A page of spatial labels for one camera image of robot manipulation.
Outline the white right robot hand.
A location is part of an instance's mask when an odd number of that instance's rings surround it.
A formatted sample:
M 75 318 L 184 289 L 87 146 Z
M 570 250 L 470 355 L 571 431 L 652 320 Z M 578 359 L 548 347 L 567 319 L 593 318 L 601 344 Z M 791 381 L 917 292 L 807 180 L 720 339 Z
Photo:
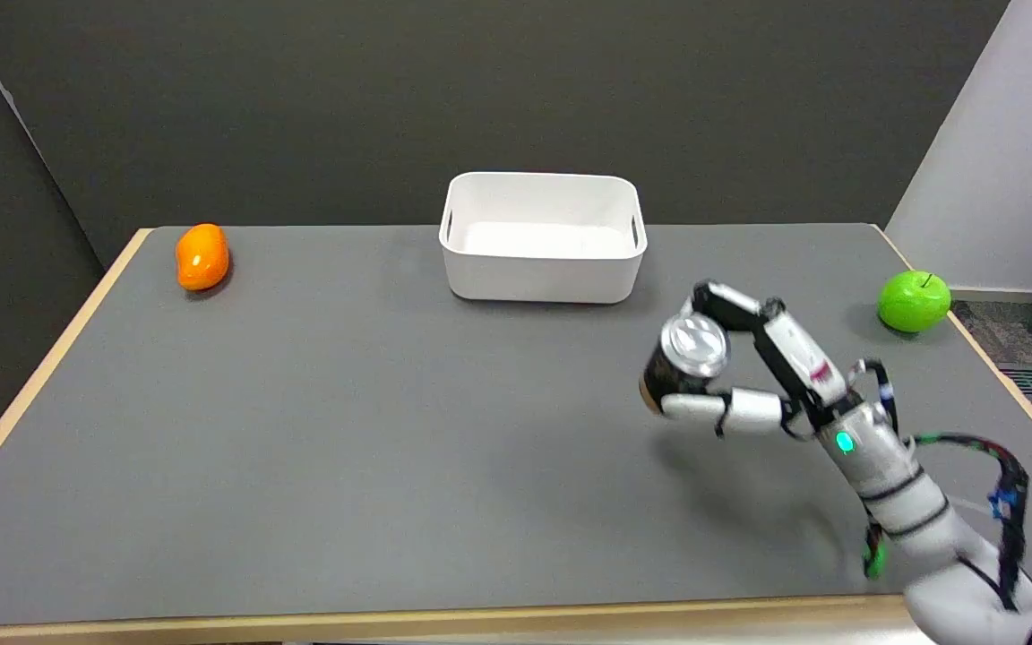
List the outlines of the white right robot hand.
M 732 335 L 748 334 L 782 393 L 734 387 L 714 391 L 713 380 L 732 358 Z M 759 302 L 714 280 L 697 282 L 679 314 L 663 323 L 655 350 L 640 380 L 644 404 L 667 419 L 701 422 L 717 436 L 775 430 L 807 441 L 791 425 L 807 417 L 812 436 L 865 412 L 868 422 L 897 432 L 897 408 L 886 370 L 860 360 L 837 370 L 783 303 Z

